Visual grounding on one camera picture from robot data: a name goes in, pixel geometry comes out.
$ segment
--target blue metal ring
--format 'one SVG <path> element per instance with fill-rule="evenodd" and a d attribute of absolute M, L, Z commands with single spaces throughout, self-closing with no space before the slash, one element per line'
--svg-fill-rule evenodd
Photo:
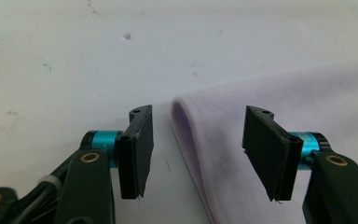
<path fill-rule="evenodd" d="M 110 168 L 117 168 L 113 157 L 117 133 L 118 131 L 98 131 L 92 139 L 92 149 L 100 149 L 107 152 Z"/>
<path fill-rule="evenodd" d="M 302 161 L 303 161 L 303 158 L 310 156 L 310 153 L 312 152 L 312 150 L 318 150 L 318 151 L 321 150 L 319 148 L 318 140 L 315 138 L 315 136 L 313 136 L 312 133 L 290 133 L 290 134 L 297 136 L 304 141 L 304 145 L 301 150 L 301 159 L 300 159 L 300 163 L 298 164 L 297 169 L 298 170 L 309 170 L 309 167 L 307 165 L 305 165 Z"/>

